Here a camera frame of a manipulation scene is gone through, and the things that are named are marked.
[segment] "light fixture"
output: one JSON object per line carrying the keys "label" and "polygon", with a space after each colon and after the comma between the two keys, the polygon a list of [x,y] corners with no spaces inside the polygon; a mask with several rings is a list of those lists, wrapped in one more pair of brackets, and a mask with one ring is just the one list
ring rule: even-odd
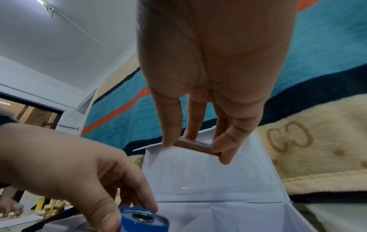
{"label": "light fixture", "polygon": [[10,105],[10,103],[3,102],[3,101],[0,101],[0,104],[3,104],[3,105]]}
{"label": "light fixture", "polygon": [[36,1],[46,8],[47,12],[50,13],[51,17],[54,16],[54,8],[50,4],[42,0],[36,0]]}

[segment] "person's right hand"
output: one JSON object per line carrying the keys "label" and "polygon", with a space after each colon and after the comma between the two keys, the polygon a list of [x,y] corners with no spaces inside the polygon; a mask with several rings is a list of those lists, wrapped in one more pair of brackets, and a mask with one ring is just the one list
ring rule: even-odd
{"label": "person's right hand", "polygon": [[11,212],[14,214],[10,218],[19,217],[23,213],[23,208],[24,206],[22,204],[19,204],[13,199],[7,197],[0,198],[0,213],[3,214],[2,218],[8,217]]}
{"label": "person's right hand", "polygon": [[67,200],[100,232],[121,226],[118,188],[120,206],[158,210],[142,171],[120,149],[17,123],[0,126],[0,148],[0,182]]}
{"label": "person's right hand", "polygon": [[164,146],[195,140],[214,104],[212,150],[229,164],[259,124],[291,41],[297,0],[139,0],[138,54]]}

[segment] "blue cylindrical object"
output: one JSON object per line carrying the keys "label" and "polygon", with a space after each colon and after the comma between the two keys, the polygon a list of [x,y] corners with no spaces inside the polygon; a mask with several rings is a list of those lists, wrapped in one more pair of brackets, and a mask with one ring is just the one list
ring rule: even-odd
{"label": "blue cylindrical object", "polygon": [[155,212],[135,207],[122,207],[121,232],[168,232],[169,221]]}

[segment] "open box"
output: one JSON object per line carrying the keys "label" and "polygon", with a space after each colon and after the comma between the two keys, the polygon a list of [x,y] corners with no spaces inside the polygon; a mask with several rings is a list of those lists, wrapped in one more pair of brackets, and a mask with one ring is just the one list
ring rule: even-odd
{"label": "open box", "polygon": [[[211,143],[214,129],[197,140]],[[142,170],[176,232],[315,232],[298,213],[254,132],[231,164],[184,148],[146,150]]]}

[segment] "striped blanket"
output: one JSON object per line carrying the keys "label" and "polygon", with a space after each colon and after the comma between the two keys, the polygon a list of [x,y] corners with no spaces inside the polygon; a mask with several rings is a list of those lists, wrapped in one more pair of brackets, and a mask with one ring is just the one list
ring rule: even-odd
{"label": "striped blanket", "polygon": [[[367,4],[302,0],[283,71],[258,133],[292,200],[366,200]],[[187,97],[181,98],[183,131]],[[202,129],[216,124],[208,106]],[[135,56],[98,89],[82,136],[141,163],[161,141],[159,119]]]}

